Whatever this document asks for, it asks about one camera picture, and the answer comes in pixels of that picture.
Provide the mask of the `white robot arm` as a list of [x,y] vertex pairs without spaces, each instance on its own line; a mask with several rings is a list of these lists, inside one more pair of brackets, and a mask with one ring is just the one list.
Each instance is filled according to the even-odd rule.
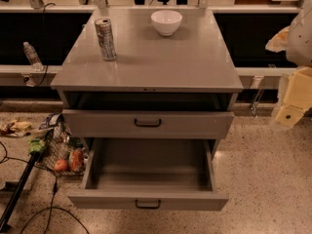
[[312,0],[304,0],[301,11],[275,34],[265,49],[286,52],[287,60],[297,65],[291,75],[283,75],[278,89],[278,103],[270,120],[271,129],[289,130],[312,107]]

